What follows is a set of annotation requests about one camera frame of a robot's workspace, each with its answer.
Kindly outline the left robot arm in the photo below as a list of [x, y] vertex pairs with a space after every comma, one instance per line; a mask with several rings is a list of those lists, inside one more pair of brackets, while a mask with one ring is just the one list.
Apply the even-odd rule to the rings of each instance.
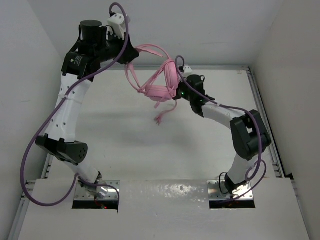
[[86, 159], [88, 145], [76, 140], [76, 125], [85, 95], [101, 65], [109, 60], [127, 64], [139, 56], [130, 43], [128, 23], [81, 21], [78, 38], [64, 58], [60, 92], [49, 125], [36, 138], [38, 147], [65, 163], [83, 183], [96, 184], [101, 174]]

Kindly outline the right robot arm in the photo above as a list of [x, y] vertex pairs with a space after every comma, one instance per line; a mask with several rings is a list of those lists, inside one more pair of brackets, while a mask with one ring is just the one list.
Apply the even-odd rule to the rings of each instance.
[[204, 82], [204, 76], [195, 74], [182, 79], [175, 97], [188, 101], [195, 114], [230, 130], [235, 158], [224, 175], [224, 188], [231, 194], [256, 176], [264, 163], [262, 154], [270, 146], [271, 137], [257, 110], [218, 104], [205, 93]]

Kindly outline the pink headphones with cable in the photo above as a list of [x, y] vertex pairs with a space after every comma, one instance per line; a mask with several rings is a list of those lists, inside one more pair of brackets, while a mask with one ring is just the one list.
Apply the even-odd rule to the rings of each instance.
[[[130, 62], [126, 64], [124, 73], [129, 84], [137, 93], [143, 94], [145, 97], [156, 102], [154, 105], [155, 109], [158, 108], [161, 103], [173, 100], [176, 97], [180, 83], [174, 60], [162, 47], [155, 44], [141, 44], [138, 45], [135, 50], [137, 50], [138, 53], [144, 52], [165, 58], [165, 61], [143, 85], [140, 85], [133, 63]], [[164, 74], [165, 86], [155, 85], [157, 78], [161, 74]]]

